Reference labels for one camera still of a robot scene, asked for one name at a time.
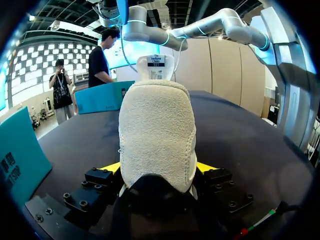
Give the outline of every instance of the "man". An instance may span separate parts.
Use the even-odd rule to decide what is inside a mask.
[[[104,54],[105,49],[110,49],[120,37],[117,27],[110,27],[102,34],[102,42],[89,56],[89,88],[102,84],[113,83],[109,73],[108,61]]]
[[[50,77],[49,88],[53,87],[53,107],[56,120],[58,124],[62,124],[74,116],[74,109],[72,107],[72,99],[68,89],[71,80],[65,70],[64,60],[58,59],[55,63],[55,74]]]

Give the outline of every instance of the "black t-shirt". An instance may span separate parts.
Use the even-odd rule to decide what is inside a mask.
[[[70,96],[66,76],[62,73],[59,73],[53,84],[53,106],[54,109],[60,109],[65,106],[72,104],[72,99]]]
[[[95,74],[105,72],[109,74],[108,62],[100,46],[92,50],[89,56],[89,88],[105,84]]]

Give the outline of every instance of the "black table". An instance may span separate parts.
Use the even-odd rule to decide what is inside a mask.
[[[190,91],[199,162],[226,168],[256,203],[276,208],[280,201],[300,204],[313,178],[304,154],[276,128],[223,98]],[[119,111],[76,115],[39,140],[53,169],[36,191],[63,202],[80,187],[84,173],[119,161]],[[112,208],[91,229],[108,231]],[[282,222],[290,215],[284,216]]]

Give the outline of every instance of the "checkered wall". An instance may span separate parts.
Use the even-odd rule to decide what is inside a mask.
[[[48,81],[55,73],[57,59],[64,59],[64,68],[71,79],[86,73],[89,54],[94,48],[76,43],[46,43],[17,50],[11,74],[13,106],[50,90]]]

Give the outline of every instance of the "floor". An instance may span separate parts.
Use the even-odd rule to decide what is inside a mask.
[[[40,121],[40,126],[34,131],[36,139],[39,140],[57,126],[58,122],[55,115],[50,116],[47,120]]]

